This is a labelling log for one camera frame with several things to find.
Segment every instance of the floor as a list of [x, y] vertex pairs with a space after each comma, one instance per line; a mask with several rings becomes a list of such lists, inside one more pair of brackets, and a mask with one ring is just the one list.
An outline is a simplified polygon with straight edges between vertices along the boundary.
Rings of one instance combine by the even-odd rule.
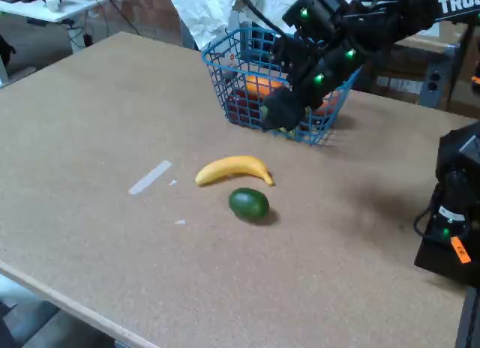
[[[141, 35], [181, 44], [179, 34], [167, 33], [152, 27], [137, 26]], [[107, 36], [102, 19], [89, 16], [86, 31], [97, 42]], [[123, 22], [108, 22], [109, 35], [119, 31], [133, 32]], [[63, 26], [32, 25], [21, 16], [0, 14], [0, 35], [16, 49], [7, 66], [9, 75], [35, 68], [37, 71], [72, 54], [71, 43]], [[110, 348], [113, 340], [84, 322], [41, 300], [0, 304], [3, 319], [12, 335], [25, 348]]]
[[[99, 16], [88, 16], [87, 33], [94, 42], [108, 35], [125, 31], [134, 33], [132, 28], [122, 21], [109, 21], [107, 25]], [[181, 44], [180, 34], [166, 32], [155, 27], [136, 27], [139, 33], [148, 38]], [[28, 24], [26, 18], [10, 14], [0, 15], [0, 35], [16, 49], [7, 66], [9, 74], [15, 74], [26, 68], [35, 67], [38, 70], [51, 65], [71, 54], [71, 44], [63, 25], [48, 24], [38, 26]]]

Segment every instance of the green avocado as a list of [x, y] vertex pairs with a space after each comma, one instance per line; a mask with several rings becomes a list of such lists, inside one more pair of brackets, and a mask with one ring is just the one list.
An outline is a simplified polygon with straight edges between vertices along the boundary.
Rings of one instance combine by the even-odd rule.
[[235, 189], [230, 194], [228, 204], [237, 217], [247, 221], [258, 221], [270, 210], [265, 194], [250, 188]]

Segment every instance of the wire basket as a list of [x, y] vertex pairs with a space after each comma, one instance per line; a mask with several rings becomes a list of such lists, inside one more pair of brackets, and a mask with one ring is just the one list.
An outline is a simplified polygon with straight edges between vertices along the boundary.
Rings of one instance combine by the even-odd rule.
[[[290, 86], [281, 67], [272, 63], [270, 50], [276, 36], [260, 27], [239, 28], [217, 43], [211, 43], [202, 57], [225, 116], [234, 124], [262, 129], [266, 115], [263, 98], [273, 89]], [[291, 131], [271, 130], [291, 140], [317, 144], [337, 118], [356, 74], [327, 94], [320, 107], [309, 107], [303, 121]]]

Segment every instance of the yellow banana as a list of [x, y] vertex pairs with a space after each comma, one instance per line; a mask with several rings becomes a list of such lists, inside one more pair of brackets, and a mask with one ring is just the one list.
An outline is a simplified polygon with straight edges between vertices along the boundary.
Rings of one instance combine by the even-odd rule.
[[195, 182], [198, 185], [207, 185], [230, 174], [251, 174], [263, 179], [267, 185], [273, 185], [265, 163], [250, 155], [234, 155], [211, 162], [199, 171]]

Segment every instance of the brick wall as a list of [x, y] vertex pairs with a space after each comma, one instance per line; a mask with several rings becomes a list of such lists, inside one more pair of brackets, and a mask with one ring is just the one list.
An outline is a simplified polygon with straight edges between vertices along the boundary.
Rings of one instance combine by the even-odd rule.
[[[160, 29], [180, 35], [179, 15], [170, 0], [115, 0], [115, 5], [138, 29]], [[111, 4], [103, 8], [109, 22], [125, 23]], [[102, 20], [102, 13], [97, 12], [97, 20]]]

